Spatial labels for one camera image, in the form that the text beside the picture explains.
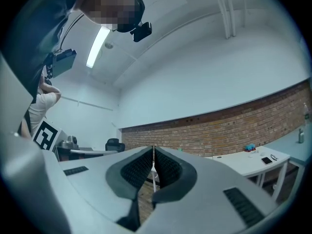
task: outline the bottle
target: bottle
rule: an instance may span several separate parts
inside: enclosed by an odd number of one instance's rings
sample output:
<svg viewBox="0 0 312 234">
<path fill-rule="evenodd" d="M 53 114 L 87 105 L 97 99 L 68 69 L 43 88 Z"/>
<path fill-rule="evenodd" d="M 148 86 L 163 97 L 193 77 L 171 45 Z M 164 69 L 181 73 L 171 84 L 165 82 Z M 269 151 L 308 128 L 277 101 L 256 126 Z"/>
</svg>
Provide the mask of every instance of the bottle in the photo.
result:
<svg viewBox="0 0 312 234">
<path fill-rule="evenodd" d="M 303 115 L 304 115 L 304 125 L 309 123 L 309 109 L 306 103 L 303 103 Z"/>
<path fill-rule="evenodd" d="M 303 133 L 303 128 L 299 129 L 299 143 L 303 143 L 304 142 L 304 133 Z"/>
</svg>

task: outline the fluorescent light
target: fluorescent light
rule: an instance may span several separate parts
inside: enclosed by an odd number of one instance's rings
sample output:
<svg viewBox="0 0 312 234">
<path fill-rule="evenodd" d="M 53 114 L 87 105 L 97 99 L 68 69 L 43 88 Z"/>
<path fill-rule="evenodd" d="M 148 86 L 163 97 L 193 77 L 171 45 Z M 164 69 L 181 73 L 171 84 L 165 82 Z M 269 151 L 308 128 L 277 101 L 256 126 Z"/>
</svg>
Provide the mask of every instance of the fluorescent light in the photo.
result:
<svg viewBox="0 0 312 234">
<path fill-rule="evenodd" d="M 92 48 L 90 50 L 90 54 L 87 60 L 87 67 L 93 68 L 93 65 L 96 61 L 96 58 L 98 56 L 98 52 L 101 49 L 105 39 L 107 38 L 110 30 L 104 26 L 102 26 L 97 34 L 96 39 L 94 40 L 94 43 L 92 45 Z"/>
</svg>

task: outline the cable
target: cable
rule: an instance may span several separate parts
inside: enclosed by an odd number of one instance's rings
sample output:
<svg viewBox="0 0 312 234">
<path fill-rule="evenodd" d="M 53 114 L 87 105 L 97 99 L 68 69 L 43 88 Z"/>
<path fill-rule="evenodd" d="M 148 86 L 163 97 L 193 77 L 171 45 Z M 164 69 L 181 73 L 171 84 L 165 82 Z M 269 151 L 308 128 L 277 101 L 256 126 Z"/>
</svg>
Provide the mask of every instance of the cable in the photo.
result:
<svg viewBox="0 0 312 234">
<path fill-rule="evenodd" d="M 71 28 L 84 16 L 83 13 L 81 13 L 78 17 L 76 17 L 76 19 L 69 25 L 68 29 L 66 30 L 66 33 L 64 34 L 63 40 L 60 43 L 60 47 L 58 50 L 56 50 L 54 53 L 60 53 L 62 52 L 62 46 L 63 46 L 63 42 L 67 36 L 67 34 L 69 33 L 69 31 L 71 30 Z"/>
</svg>

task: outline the black office chair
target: black office chair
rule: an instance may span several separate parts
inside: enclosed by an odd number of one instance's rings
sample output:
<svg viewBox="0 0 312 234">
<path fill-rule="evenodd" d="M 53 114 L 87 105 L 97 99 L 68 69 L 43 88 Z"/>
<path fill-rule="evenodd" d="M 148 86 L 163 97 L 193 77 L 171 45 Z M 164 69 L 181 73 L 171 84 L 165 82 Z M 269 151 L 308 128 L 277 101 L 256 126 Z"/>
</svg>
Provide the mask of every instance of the black office chair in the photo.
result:
<svg viewBox="0 0 312 234">
<path fill-rule="evenodd" d="M 106 151 L 117 151 L 119 153 L 125 151 L 125 144 L 119 143 L 119 139 L 117 138 L 110 138 L 107 143 L 105 144 Z"/>
</svg>

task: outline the white t-shirt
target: white t-shirt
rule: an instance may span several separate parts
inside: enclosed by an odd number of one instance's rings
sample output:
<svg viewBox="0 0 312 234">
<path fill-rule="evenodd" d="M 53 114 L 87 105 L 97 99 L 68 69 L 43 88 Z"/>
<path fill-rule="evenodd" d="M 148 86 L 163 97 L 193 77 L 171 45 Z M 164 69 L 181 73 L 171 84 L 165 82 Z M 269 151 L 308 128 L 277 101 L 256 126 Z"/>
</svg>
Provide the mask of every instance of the white t-shirt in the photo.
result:
<svg viewBox="0 0 312 234">
<path fill-rule="evenodd" d="M 45 116 L 49 108 L 53 107 L 57 102 L 55 93 L 37 95 L 35 104 L 31 104 L 29 108 L 31 136 L 34 134 L 36 128 Z"/>
</svg>

